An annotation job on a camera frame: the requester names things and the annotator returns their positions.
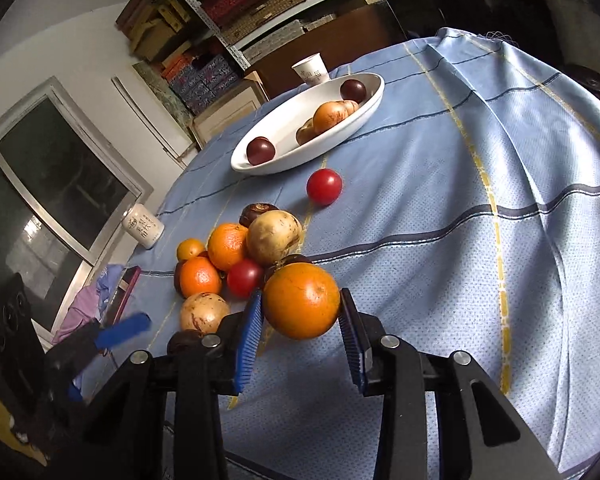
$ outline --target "table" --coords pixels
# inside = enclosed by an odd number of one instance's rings
[[[143,272],[126,312],[147,312],[152,330],[115,360],[137,348],[163,354],[178,329],[177,244],[271,202],[303,222],[302,253],[348,286],[360,310],[420,351],[471,352],[560,471],[579,473],[600,451],[600,102],[507,43],[451,28],[332,76],[365,71],[385,79],[382,103],[323,157],[270,176],[230,168],[240,138],[301,86],[193,160],[158,211],[164,235],[129,261]],[[341,174],[344,191],[315,209],[304,188],[323,166]],[[113,371],[107,358],[92,363],[85,394]],[[237,405],[227,404],[229,457],[263,466],[264,478],[372,477],[381,399],[358,395],[337,326],[305,342],[274,334]]]

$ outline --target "white bowl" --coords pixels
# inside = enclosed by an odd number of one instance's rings
[[[366,87],[366,100],[360,103],[360,109],[315,139],[298,146],[298,128],[313,117],[321,104],[341,100],[340,86],[347,79],[358,79]],[[378,109],[383,92],[384,79],[372,73],[346,75],[311,87],[270,111],[249,130],[234,149],[231,167],[241,173],[264,175],[300,166],[328,152],[364,126]],[[256,137],[269,139],[276,147],[276,156],[269,162],[252,166],[247,160],[247,144]]]

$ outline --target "white paper cup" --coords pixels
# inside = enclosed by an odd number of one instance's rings
[[[164,224],[142,204],[135,204],[125,211],[122,227],[146,249],[151,249],[164,231]]]
[[[305,57],[291,68],[293,68],[300,76],[300,79],[309,86],[316,86],[329,80],[329,73],[320,57],[320,53]]]

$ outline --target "can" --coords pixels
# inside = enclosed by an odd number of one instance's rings
[[[164,224],[142,204],[135,204],[124,212],[122,227],[145,249],[151,249],[164,231]]]

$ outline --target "orange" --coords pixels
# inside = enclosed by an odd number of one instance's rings
[[[205,245],[196,238],[187,238],[178,245],[176,257],[179,262],[198,256],[205,250]]]
[[[240,224],[220,224],[206,244],[206,252],[216,268],[227,272],[247,257],[247,233]]]
[[[289,264],[264,286],[264,316],[291,339],[311,339],[327,332],[338,317],[340,289],[331,275],[314,264]]]
[[[220,294],[222,281],[218,271],[209,260],[194,256],[182,264],[180,289],[185,298],[201,292]]]

